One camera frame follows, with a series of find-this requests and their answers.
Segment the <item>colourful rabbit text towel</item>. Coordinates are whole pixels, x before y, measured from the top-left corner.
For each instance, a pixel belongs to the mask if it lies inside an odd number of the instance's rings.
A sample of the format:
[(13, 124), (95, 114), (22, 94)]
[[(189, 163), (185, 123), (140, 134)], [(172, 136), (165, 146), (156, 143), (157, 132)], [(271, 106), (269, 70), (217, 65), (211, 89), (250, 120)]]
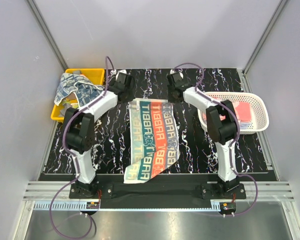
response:
[(167, 100), (136, 98), (129, 102), (130, 165), (124, 184), (143, 184), (161, 174), (180, 157), (174, 105)]

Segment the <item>pink rabbit towel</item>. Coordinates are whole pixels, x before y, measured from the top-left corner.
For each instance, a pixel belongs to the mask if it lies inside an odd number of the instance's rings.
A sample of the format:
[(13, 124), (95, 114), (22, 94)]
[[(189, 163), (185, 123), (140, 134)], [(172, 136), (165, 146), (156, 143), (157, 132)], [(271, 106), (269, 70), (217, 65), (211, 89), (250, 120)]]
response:
[(240, 124), (248, 124), (252, 122), (252, 110), (251, 105), (248, 102), (233, 101), (232, 105)]

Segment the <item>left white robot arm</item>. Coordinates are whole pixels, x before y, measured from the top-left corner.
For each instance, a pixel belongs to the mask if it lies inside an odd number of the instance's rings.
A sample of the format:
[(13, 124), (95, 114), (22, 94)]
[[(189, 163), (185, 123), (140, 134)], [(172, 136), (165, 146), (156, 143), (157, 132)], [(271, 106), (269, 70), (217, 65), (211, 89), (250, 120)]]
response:
[(95, 122), (118, 104), (132, 101), (134, 85), (134, 78), (125, 69), (119, 70), (96, 99), (78, 109), (66, 110), (62, 145), (71, 155), (75, 167), (75, 180), (71, 183), (87, 198), (93, 198), (98, 193), (91, 158), (91, 148), (95, 144)]

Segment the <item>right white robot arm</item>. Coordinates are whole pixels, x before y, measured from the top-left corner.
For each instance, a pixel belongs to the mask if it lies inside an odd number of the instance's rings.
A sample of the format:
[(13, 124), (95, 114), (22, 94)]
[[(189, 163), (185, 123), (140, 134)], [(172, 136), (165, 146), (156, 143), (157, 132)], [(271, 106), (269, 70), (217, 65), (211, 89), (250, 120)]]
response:
[(222, 198), (229, 198), (240, 184), (235, 161), (235, 145), (240, 125), (231, 101), (220, 101), (190, 84), (181, 72), (171, 70), (167, 75), (168, 101), (185, 102), (205, 113), (206, 132), (215, 143), (218, 157), (215, 190)]

